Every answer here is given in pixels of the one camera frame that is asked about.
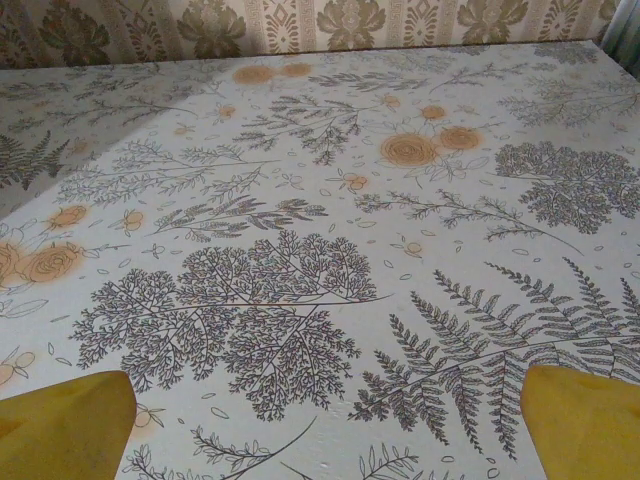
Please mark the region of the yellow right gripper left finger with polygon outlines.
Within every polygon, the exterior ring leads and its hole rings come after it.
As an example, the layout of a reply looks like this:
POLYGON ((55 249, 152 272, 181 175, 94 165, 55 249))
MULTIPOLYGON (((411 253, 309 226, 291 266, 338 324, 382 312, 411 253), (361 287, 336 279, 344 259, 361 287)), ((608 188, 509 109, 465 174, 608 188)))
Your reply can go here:
POLYGON ((113 479, 134 426, 128 375, 106 371, 1 401, 3 479, 113 479))

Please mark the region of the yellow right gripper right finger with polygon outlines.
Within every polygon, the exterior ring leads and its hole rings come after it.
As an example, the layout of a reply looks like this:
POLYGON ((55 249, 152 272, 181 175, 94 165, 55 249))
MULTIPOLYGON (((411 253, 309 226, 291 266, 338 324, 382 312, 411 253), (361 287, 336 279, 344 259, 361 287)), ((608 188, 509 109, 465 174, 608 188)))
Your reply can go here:
POLYGON ((639 477, 639 387, 557 366, 526 373, 520 407, 548 479, 639 477))

